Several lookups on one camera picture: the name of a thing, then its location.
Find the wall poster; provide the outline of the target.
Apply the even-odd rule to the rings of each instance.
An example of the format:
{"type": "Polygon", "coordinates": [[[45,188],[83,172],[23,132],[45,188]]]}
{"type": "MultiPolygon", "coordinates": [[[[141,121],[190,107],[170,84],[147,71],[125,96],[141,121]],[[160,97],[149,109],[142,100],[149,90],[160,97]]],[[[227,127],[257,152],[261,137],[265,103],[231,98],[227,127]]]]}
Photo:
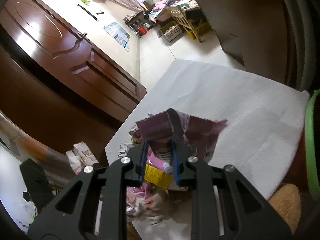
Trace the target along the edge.
{"type": "Polygon", "coordinates": [[[112,22],[108,25],[103,26],[110,36],[112,36],[124,49],[128,50],[127,46],[130,40],[130,34],[121,27],[117,22],[112,22]]]}

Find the green rimmed trash bin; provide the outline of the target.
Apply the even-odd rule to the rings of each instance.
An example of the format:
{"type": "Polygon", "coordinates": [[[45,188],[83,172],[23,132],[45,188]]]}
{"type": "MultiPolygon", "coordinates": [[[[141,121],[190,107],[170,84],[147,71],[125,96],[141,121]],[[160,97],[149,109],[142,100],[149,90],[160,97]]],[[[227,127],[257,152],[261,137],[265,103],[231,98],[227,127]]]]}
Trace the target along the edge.
{"type": "Polygon", "coordinates": [[[308,101],[304,134],[308,188],[313,199],[319,200],[319,89],[308,101]]]}

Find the cardboard box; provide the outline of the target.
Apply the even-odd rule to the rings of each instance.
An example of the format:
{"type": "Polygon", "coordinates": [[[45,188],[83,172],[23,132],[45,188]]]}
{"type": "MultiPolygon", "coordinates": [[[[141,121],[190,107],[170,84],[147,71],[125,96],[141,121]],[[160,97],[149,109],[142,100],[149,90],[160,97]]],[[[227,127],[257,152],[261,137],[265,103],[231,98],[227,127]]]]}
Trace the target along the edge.
{"type": "Polygon", "coordinates": [[[171,21],[164,27],[161,27],[159,33],[166,42],[170,43],[183,34],[183,29],[175,21],[171,21]]]}

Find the crumpled grey white wrapper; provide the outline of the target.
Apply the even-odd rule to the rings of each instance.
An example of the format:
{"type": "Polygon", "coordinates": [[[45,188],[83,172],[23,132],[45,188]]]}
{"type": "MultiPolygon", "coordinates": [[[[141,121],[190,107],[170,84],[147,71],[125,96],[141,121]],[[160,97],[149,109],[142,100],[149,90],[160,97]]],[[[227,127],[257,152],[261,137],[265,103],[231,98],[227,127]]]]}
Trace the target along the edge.
{"type": "Polygon", "coordinates": [[[158,224],[174,211],[168,191],[155,184],[144,182],[140,187],[126,188],[127,222],[148,220],[151,225],[158,224]]]}

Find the white pink flattened carton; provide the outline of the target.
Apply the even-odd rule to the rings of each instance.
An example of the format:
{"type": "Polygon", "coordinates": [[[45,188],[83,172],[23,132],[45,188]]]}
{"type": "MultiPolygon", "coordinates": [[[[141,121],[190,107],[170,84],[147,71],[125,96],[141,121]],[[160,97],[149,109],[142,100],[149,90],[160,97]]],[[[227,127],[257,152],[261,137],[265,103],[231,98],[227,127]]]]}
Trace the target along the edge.
{"type": "Polygon", "coordinates": [[[85,166],[92,166],[98,163],[95,155],[85,142],[73,145],[73,149],[66,152],[69,165],[75,174],[79,174],[85,166]]]}

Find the purple snack wrapper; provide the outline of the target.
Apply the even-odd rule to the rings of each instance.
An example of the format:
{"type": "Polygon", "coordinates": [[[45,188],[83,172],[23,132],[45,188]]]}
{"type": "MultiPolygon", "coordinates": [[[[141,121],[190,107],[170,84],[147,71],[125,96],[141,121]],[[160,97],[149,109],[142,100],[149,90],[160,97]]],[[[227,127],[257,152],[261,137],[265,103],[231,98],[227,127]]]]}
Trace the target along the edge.
{"type": "Polygon", "coordinates": [[[174,138],[187,145],[193,156],[209,162],[214,154],[219,134],[227,127],[227,120],[209,120],[172,108],[136,122],[142,139],[153,153],[169,148],[174,138]]]}

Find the tan fuzzy cushion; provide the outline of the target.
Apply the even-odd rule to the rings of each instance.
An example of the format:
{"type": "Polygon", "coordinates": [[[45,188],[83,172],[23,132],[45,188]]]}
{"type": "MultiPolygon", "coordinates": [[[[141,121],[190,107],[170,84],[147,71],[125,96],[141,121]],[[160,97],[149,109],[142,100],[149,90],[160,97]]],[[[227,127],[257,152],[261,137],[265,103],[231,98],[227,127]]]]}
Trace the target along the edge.
{"type": "Polygon", "coordinates": [[[287,223],[291,230],[291,235],[293,235],[302,214],[301,198],[298,187],[293,184],[284,184],[273,194],[268,200],[268,203],[287,223]]]}

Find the bed with pink bedding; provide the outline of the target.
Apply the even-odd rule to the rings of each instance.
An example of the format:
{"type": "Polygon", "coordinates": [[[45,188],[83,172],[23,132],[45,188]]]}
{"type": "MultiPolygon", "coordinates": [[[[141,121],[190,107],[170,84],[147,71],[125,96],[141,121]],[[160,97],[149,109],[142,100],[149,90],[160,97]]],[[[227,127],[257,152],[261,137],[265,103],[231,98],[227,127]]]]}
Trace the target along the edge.
{"type": "Polygon", "coordinates": [[[159,18],[165,13],[167,7],[180,7],[183,11],[185,10],[196,10],[200,6],[196,0],[161,0],[157,2],[148,14],[148,19],[151,22],[156,23],[159,18]]]}

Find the yellow crate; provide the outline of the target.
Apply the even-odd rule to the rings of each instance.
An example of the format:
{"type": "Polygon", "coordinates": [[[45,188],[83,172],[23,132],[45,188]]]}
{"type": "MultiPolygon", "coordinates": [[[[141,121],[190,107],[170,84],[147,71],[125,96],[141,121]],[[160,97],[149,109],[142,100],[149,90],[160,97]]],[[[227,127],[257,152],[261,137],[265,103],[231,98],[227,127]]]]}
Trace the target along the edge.
{"type": "MultiPolygon", "coordinates": [[[[197,39],[197,37],[190,28],[184,27],[184,29],[192,40],[197,39]]],[[[211,29],[212,28],[208,22],[200,23],[198,26],[195,27],[195,30],[200,37],[211,31],[211,29]]]]}

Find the dark wooden cabinet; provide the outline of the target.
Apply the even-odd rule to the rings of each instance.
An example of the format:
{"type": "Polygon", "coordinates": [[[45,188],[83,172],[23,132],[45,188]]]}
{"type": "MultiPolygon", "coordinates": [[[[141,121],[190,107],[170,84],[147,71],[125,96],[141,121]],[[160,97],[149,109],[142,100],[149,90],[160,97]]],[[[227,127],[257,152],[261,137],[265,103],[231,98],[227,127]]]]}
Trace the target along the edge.
{"type": "Polygon", "coordinates": [[[223,51],[248,72],[288,85],[295,43],[284,0],[196,0],[223,51]]]}

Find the wooden chair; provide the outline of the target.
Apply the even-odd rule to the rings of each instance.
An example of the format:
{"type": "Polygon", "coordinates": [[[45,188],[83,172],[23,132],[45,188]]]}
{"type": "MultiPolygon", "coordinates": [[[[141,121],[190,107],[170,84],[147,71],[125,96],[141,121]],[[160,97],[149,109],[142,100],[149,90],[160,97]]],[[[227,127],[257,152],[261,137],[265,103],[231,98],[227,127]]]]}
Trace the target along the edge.
{"type": "Polygon", "coordinates": [[[200,7],[183,9],[179,5],[171,5],[169,7],[165,7],[165,9],[177,24],[190,28],[197,37],[197,40],[200,43],[202,42],[201,37],[195,30],[195,27],[200,23],[207,22],[207,19],[200,7]]]}

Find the brown wooden door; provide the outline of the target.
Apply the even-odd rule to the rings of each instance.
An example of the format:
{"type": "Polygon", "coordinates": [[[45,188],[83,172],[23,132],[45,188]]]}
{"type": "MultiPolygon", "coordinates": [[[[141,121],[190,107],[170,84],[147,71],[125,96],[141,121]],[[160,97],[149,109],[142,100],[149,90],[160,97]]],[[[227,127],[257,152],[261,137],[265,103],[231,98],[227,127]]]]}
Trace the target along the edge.
{"type": "Polygon", "coordinates": [[[146,95],[136,79],[41,0],[8,0],[1,26],[46,72],[118,121],[146,95]]]}

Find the yellow bear packet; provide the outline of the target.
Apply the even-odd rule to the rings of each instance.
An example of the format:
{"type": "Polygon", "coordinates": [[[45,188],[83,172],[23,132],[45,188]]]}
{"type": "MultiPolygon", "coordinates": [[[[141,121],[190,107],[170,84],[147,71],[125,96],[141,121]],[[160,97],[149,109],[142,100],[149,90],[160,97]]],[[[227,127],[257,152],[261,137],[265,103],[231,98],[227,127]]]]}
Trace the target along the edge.
{"type": "Polygon", "coordinates": [[[170,187],[172,176],[151,165],[146,164],[144,180],[167,190],[170,187]]]}

